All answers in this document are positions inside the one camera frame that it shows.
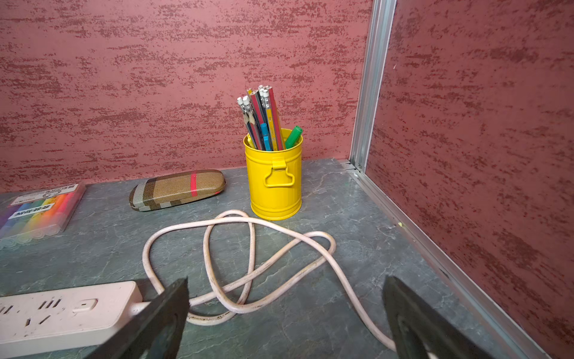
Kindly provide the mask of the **yellow metal pencil bucket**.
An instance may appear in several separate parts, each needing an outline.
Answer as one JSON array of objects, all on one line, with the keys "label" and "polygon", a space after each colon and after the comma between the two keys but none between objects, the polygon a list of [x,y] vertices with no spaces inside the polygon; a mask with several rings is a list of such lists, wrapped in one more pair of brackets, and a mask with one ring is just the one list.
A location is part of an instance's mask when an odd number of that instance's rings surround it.
[{"label": "yellow metal pencil bucket", "polygon": [[268,152],[245,146],[251,209],[267,221],[282,221],[302,207],[303,137],[288,150]]}]

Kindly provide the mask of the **rainbow highlighter pack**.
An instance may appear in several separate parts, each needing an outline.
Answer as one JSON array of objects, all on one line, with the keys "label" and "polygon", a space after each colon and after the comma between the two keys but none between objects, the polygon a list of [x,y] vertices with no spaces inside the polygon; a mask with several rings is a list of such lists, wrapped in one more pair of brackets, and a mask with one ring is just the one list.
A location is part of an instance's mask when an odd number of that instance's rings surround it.
[{"label": "rainbow highlighter pack", "polygon": [[1,206],[1,248],[62,233],[85,194],[83,182],[15,197]]}]

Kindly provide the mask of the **pink power strip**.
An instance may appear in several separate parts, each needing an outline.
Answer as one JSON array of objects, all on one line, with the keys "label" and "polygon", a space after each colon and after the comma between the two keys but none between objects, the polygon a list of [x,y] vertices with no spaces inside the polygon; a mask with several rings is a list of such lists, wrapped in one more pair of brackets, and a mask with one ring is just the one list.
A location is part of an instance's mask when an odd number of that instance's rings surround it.
[{"label": "pink power strip", "polygon": [[134,281],[1,298],[1,357],[98,346],[146,306]]}]

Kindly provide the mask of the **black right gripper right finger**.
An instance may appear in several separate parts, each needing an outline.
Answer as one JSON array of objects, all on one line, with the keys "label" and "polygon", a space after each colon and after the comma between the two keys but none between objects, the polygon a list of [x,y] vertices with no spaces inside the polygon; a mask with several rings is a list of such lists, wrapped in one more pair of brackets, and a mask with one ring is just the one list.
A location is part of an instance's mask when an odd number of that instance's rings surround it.
[{"label": "black right gripper right finger", "polygon": [[491,358],[396,277],[383,288],[384,307],[400,358]]}]

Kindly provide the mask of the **green marker in bucket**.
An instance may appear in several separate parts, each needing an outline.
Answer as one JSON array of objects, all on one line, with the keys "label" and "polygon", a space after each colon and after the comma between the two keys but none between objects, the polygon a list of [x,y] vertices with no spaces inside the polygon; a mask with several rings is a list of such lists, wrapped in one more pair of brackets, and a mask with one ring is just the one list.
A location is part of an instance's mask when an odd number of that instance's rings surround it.
[{"label": "green marker in bucket", "polygon": [[285,141],[285,149],[291,149],[297,145],[302,136],[303,130],[299,126],[296,126],[289,134]]}]

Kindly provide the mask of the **plaid brown glasses case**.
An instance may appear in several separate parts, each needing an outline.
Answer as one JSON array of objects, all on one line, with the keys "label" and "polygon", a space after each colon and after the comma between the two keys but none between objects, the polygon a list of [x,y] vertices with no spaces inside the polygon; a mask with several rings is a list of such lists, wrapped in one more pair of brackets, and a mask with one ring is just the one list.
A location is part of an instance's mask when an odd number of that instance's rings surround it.
[{"label": "plaid brown glasses case", "polygon": [[220,194],[226,185],[224,174],[213,169],[155,177],[133,188],[129,205],[138,212],[167,209]]}]

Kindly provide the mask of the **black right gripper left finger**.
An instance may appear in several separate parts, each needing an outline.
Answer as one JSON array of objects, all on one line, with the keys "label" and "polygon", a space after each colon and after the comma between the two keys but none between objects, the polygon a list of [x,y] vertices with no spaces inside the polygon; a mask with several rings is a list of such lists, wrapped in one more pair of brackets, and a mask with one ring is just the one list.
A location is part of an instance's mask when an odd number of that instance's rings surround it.
[{"label": "black right gripper left finger", "polygon": [[188,280],[180,278],[88,357],[175,358],[188,309]]}]

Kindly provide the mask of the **aluminium corner post right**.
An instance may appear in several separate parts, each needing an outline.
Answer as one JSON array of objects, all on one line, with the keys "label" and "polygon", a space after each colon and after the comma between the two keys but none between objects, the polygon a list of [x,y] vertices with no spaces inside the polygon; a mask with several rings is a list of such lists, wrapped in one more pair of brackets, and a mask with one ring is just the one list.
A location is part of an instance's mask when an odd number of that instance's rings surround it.
[{"label": "aluminium corner post right", "polygon": [[349,162],[367,168],[397,0],[373,2]]}]

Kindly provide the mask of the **bundle of colored pencils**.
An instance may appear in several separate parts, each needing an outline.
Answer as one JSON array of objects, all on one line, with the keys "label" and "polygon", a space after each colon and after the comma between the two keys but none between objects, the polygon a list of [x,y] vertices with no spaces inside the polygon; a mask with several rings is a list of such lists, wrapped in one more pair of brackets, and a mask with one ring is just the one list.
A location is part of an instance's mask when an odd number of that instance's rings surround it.
[{"label": "bundle of colored pencils", "polygon": [[260,85],[257,89],[248,89],[248,94],[236,100],[242,111],[248,130],[248,145],[254,150],[282,151],[286,149],[286,138],[270,85]]}]

